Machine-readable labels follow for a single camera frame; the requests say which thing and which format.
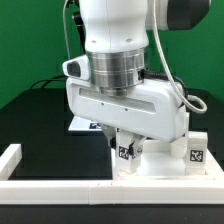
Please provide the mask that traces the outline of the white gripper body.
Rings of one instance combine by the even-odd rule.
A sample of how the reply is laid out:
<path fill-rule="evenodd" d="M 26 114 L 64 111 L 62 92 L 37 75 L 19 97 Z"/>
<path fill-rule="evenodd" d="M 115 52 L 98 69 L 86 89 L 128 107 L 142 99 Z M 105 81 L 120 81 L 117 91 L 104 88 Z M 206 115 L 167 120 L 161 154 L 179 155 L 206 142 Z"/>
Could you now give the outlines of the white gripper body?
<path fill-rule="evenodd" d="M 166 142 L 187 131 L 186 108 L 166 81 L 145 79 L 124 97 L 101 94 L 76 78 L 67 79 L 66 90 L 76 116 Z"/>

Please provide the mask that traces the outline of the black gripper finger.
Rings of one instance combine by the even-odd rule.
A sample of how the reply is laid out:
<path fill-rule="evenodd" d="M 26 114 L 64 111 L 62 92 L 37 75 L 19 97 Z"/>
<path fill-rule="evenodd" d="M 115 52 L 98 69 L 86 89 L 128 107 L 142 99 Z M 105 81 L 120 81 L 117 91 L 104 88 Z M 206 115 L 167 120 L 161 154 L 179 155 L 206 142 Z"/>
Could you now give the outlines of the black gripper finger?
<path fill-rule="evenodd" d="M 116 148 L 116 131 L 114 127 L 108 125 L 101 126 L 102 131 L 107 138 L 108 146 L 112 149 Z"/>
<path fill-rule="evenodd" d="M 146 140 L 145 136 L 134 134 L 133 135 L 133 144 L 131 145 L 132 158 L 135 159 L 139 157 L 143 152 L 143 144 Z"/>

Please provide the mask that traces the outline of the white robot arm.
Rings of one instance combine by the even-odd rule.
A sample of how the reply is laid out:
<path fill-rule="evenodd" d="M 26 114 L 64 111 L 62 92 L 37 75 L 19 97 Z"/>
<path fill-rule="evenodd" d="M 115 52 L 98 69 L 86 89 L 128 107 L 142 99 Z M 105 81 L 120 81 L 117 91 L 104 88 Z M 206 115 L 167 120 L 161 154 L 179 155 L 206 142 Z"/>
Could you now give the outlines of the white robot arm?
<path fill-rule="evenodd" d="M 211 0 L 80 0 L 85 54 L 63 64 L 69 107 L 97 121 L 117 156 L 132 160 L 146 138 L 173 142 L 187 131 L 187 110 L 207 105 L 188 95 L 168 67 L 148 67 L 149 30 L 190 30 Z"/>

